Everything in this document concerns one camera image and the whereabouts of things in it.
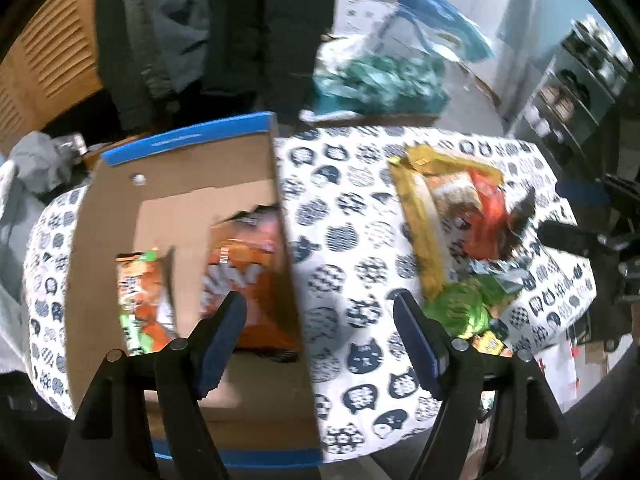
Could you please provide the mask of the black yellow snack bag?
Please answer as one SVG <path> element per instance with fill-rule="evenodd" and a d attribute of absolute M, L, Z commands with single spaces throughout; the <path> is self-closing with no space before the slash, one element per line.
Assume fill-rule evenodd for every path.
<path fill-rule="evenodd" d="M 508 337 L 509 330 L 503 322 L 492 320 L 487 330 L 471 338 L 471 344 L 475 350 L 488 356 L 510 358 L 513 352 L 506 344 Z"/>

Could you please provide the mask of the orange green snack bag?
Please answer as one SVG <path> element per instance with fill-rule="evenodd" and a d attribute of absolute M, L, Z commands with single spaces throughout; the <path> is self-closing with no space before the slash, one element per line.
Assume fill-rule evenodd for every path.
<path fill-rule="evenodd" d="M 132 356 L 162 350 L 176 336 L 163 258 L 156 249 L 116 259 L 119 324 Z"/>

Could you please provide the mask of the red snack bag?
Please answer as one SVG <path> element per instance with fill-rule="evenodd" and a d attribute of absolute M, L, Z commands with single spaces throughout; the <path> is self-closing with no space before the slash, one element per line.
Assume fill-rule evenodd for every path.
<path fill-rule="evenodd" d="M 471 170 L 470 177 L 482 211 L 469 218 L 463 250 L 474 260 L 508 260 L 535 215 L 535 189 L 529 188 L 525 197 L 507 211 L 506 198 L 497 185 L 477 170 Z"/>

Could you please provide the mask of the large orange chip bag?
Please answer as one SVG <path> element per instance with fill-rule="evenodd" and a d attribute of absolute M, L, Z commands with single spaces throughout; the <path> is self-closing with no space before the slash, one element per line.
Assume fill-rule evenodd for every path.
<path fill-rule="evenodd" d="M 246 301 L 239 349 L 299 352 L 298 314 L 278 206 L 239 211 L 210 228 L 201 315 L 217 311 L 229 292 L 238 292 Z"/>

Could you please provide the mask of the gold biscuit pack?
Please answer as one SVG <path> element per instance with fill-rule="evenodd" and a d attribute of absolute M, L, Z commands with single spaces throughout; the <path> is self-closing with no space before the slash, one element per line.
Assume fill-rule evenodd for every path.
<path fill-rule="evenodd" d="M 498 188 L 503 184 L 503 174 L 472 156 L 439 151 L 428 144 L 407 145 L 405 154 L 388 160 L 388 169 L 418 259 L 423 296 L 432 300 L 457 281 L 444 222 L 469 222 L 471 214 L 482 211 L 470 171 L 481 172 Z"/>

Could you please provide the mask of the cat pattern tablecloth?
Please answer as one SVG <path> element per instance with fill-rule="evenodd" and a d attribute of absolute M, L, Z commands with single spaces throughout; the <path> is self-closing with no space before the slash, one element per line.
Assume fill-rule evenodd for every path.
<path fill-rule="evenodd" d="M 536 144 L 436 128 L 319 128 L 272 142 L 274 183 L 322 462 L 384 450 L 430 428 L 438 404 L 420 388 L 392 319 L 397 289 L 420 295 L 418 259 L 388 169 L 407 145 L 469 155 L 503 174 L 506 203 L 529 188 L 536 220 L 574 221 Z M 64 321 L 70 252 L 90 183 L 56 198 L 32 228 L 24 266 L 30 376 L 74 417 Z"/>

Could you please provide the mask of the white red sign paper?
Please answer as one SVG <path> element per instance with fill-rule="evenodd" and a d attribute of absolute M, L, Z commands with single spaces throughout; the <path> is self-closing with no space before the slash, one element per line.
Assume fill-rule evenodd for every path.
<path fill-rule="evenodd" d="M 544 378 L 562 412 L 578 401 L 578 385 L 574 347 L 566 333 L 549 347 L 536 354 Z"/>

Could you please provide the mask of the shoe rack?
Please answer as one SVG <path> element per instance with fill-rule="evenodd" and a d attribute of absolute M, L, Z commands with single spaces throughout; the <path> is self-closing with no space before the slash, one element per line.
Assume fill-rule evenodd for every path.
<path fill-rule="evenodd" d="M 506 134 L 540 142 L 560 165 L 593 165 L 602 151 L 597 132 L 623 93 L 634 62 L 613 33 L 592 15 L 576 20 Z"/>

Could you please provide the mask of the blue cardboard box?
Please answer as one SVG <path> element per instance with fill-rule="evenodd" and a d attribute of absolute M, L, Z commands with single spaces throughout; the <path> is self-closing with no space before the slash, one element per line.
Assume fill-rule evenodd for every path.
<path fill-rule="evenodd" d="M 107 352 L 124 345 L 116 256 L 152 248 L 169 255 L 177 330 L 189 335 L 200 317 L 210 229 L 277 200 L 277 133 L 276 116 L 262 112 L 149 136 L 101 156 L 80 204 L 65 292 L 66 374 L 74 405 Z M 228 466 L 295 468 L 322 461 L 304 362 L 237 353 L 201 411 Z"/>

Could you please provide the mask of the blue clear plastic bag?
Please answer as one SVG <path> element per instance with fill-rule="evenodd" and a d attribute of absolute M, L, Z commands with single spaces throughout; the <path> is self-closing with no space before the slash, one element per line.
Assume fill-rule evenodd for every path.
<path fill-rule="evenodd" d="M 453 63 L 492 58 L 490 40 L 447 0 L 398 0 L 376 34 L 385 53 L 423 52 Z"/>

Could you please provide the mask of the teal plastic bags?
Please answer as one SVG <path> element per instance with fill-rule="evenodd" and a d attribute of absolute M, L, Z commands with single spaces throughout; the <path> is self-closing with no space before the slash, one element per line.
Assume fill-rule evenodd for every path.
<path fill-rule="evenodd" d="M 366 54 L 314 73 L 314 112 L 438 115 L 449 102 L 441 58 Z"/>

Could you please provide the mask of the grey fleece clothes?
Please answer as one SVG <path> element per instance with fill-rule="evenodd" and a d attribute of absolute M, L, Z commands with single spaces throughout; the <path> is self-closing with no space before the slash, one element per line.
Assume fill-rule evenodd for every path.
<path fill-rule="evenodd" d="M 1 157 L 1 371 L 26 370 L 23 264 L 32 228 L 53 197 L 72 186 L 72 152 L 32 131 Z"/>

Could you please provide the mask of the hanging dark coats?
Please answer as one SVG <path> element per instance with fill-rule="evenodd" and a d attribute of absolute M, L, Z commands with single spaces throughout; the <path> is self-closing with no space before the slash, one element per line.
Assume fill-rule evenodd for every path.
<path fill-rule="evenodd" d="M 126 131 L 256 110 L 296 125 L 334 0 L 96 0 L 98 74 Z"/>

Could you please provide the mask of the wooden louvre door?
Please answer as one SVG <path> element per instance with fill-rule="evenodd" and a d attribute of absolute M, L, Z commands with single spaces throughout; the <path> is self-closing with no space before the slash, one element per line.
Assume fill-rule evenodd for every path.
<path fill-rule="evenodd" d="M 1 151 L 103 89 L 96 0 L 46 0 L 1 62 Z"/>

